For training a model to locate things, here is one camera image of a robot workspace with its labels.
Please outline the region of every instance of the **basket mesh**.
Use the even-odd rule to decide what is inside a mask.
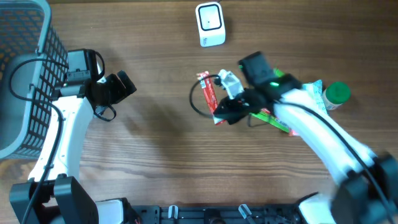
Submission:
[[[13,57],[35,52],[43,27],[43,20],[44,13],[39,8],[0,8],[0,82],[7,63]],[[43,53],[46,59],[68,64],[67,51],[52,25],[49,25],[47,31]],[[48,101],[55,84],[63,81],[63,74],[66,71],[66,68],[50,62],[43,62],[34,98]],[[18,149],[6,158],[38,158],[49,128],[50,116],[51,107],[42,103],[33,103],[30,109],[27,134]]]

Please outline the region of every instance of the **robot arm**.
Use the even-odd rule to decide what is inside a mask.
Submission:
[[[13,185],[10,192],[10,203],[22,223],[52,223],[61,219],[67,223],[124,223],[126,218],[138,218],[125,198],[94,203],[78,183],[83,141],[93,116],[110,121],[100,114],[136,91],[124,71],[103,78],[104,71],[98,66],[95,55],[103,60],[93,50],[68,52],[69,71],[52,92],[52,103],[62,117],[52,108],[43,149],[29,174],[29,181]],[[60,139],[52,157],[58,134]],[[51,168],[43,179],[51,158]],[[53,196],[57,207],[41,206]]]
[[[327,114],[322,113],[316,105],[314,106],[313,100],[305,90],[290,90],[282,95],[280,101],[282,103],[300,104],[318,113],[347,140],[368,167],[374,164],[375,153],[350,136]],[[340,185],[347,178],[349,171],[353,170],[357,173],[362,171],[361,164],[347,150],[336,134],[314,115],[301,108],[278,103],[274,105],[274,113],[279,119],[299,133],[300,137],[322,160],[337,185]]]
[[[258,113],[261,108],[272,111],[299,133],[339,187],[334,198],[316,195],[300,204],[306,221],[377,223],[388,218],[393,222],[391,214],[397,212],[394,201],[398,199],[396,160],[391,156],[377,158],[370,148],[350,136],[318,109],[292,75],[276,78],[260,52],[239,61],[239,67],[254,89],[242,91],[233,73],[220,71],[220,83],[226,88],[228,97],[221,100],[214,116],[230,119],[232,122],[228,123],[231,124],[249,113]]]

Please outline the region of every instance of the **bottle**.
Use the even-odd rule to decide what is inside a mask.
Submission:
[[[348,85],[342,82],[332,83],[322,94],[322,99],[327,110],[334,110],[347,102],[351,96]]]

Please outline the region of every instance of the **white label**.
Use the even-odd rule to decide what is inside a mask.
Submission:
[[[334,109],[336,109],[337,107],[339,107],[342,104],[341,103],[341,104],[337,105],[337,104],[334,104],[334,103],[330,102],[328,100],[328,98],[326,97],[326,90],[323,91],[322,99],[323,99],[323,102],[325,104],[326,110],[334,110]]]

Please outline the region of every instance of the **green light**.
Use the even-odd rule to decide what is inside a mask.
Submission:
[[[272,86],[279,86],[279,83],[276,83],[276,82],[270,82],[269,84]]]

